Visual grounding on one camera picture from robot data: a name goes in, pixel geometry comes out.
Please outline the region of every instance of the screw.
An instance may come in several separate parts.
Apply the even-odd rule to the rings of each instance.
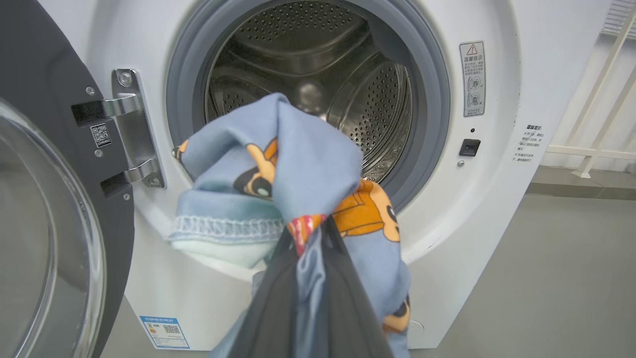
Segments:
[[[130,87],[132,85],[132,76],[128,72],[122,72],[118,76],[120,85],[124,87]]]

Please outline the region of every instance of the warning triangle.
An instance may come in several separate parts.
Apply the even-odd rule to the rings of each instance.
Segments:
[[[468,50],[468,53],[466,55],[476,55],[477,54],[477,49],[475,48],[475,45],[473,44],[471,46],[471,49]]]

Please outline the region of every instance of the gray floor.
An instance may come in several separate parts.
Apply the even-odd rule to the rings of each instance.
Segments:
[[[636,200],[636,173],[592,170],[580,178],[573,169],[539,166],[528,193],[587,199]]]
[[[526,196],[436,349],[414,358],[636,356],[636,201]],[[157,351],[128,303],[105,358]]]

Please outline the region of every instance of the blue label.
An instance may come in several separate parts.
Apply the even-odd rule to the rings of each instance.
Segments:
[[[177,319],[149,316],[139,317],[156,348],[190,349]]]

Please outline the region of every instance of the laundry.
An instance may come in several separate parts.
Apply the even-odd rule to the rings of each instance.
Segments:
[[[195,179],[179,200],[169,236],[174,248],[252,267],[284,227],[292,234],[300,256],[297,357],[312,347],[325,277],[317,236],[331,214],[378,328],[395,357],[408,356],[410,275],[400,258],[398,223],[382,188],[359,178],[361,153],[347,137],[272,94],[207,124],[174,155]],[[227,355],[243,318],[213,357]]]

